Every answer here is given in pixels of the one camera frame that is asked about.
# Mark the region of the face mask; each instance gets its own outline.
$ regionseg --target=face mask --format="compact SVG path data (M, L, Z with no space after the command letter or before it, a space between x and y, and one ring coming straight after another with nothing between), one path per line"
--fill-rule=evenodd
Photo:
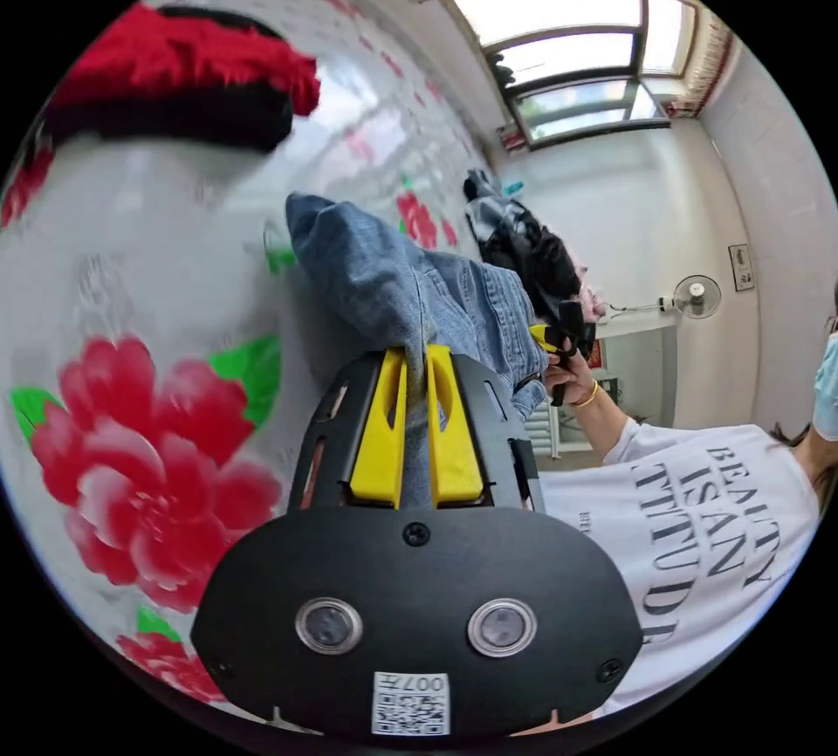
M829 338L814 378L812 426L828 442L838 442L838 333Z

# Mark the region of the red flower print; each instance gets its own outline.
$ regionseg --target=red flower print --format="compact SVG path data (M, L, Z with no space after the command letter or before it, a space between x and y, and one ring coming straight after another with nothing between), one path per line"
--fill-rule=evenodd
M375 151L373 146L369 144L364 134L355 128L350 128L346 132L346 142L352 156L355 159L363 160L372 165L375 162Z
M402 68L386 52L381 53L381 60L383 60L384 63L393 70L393 74L397 78L404 78L404 71Z
M281 497L262 464L232 458L254 430L244 387L190 359L156 388L135 337L89 340L58 383L66 409L45 404L31 449L46 490L68 506L79 556L112 584L188 613L226 550Z
M445 240L452 246L457 246L457 234L454 227L448 221L443 220L443 232L445 233Z
M356 16L363 17L363 14L361 14L361 10L358 6L348 3L346 0L323 1L329 3L339 14L342 14L344 17L349 17L350 20L355 19Z
M118 636L116 644L132 662L169 686L205 704L226 701L197 656L189 656L183 643L163 634Z
M428 92L436 99L437 101L443 100L443 91L439 88L439 85L431 80L430 78L425 79L425 87L427 88Z
M0 204L0 227L23 215L29 201L44 185L55 154L52 148L41 148L28 165L18 170L14 182L6 189Z
M419 203L412 191L404 192L395 201L408 235L426 250L435 250L436 225L431 219L428 207Z

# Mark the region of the red fluffy object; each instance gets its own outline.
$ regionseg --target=red fluffy object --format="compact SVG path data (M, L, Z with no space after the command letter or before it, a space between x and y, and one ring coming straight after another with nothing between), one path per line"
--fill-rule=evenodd
M291 98L294 113L318 105L317 61L256 29L208 19L164 17L138 4L82 55L50 107L117 99L158 99L190 87L267 81Z
M20 217L35 192L44 185L50 173L52 148L40 148L28 166L22 166L6 193L0 196L0 227Z

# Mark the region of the window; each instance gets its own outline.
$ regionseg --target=window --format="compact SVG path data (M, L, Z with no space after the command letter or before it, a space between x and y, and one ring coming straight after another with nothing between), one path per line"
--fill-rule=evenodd
M683 75L680 0L453 0L531 147L669 120L643 78Z
M557 86L512 98L510 104L531 147L668 123L654 97L636 79Z

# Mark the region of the screw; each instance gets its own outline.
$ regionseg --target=screw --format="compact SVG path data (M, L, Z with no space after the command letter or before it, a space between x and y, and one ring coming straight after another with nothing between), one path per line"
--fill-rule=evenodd
M235 672L232 663L213 663L209 667L209 670L212 674L218 675L219 677L232 677Z
M622 671L622 663L619 660L606 660L596 673L596 679L601 684L610 683Z
M430 540L430 529L423 523L408 523L402 537L408 546L425 546Z

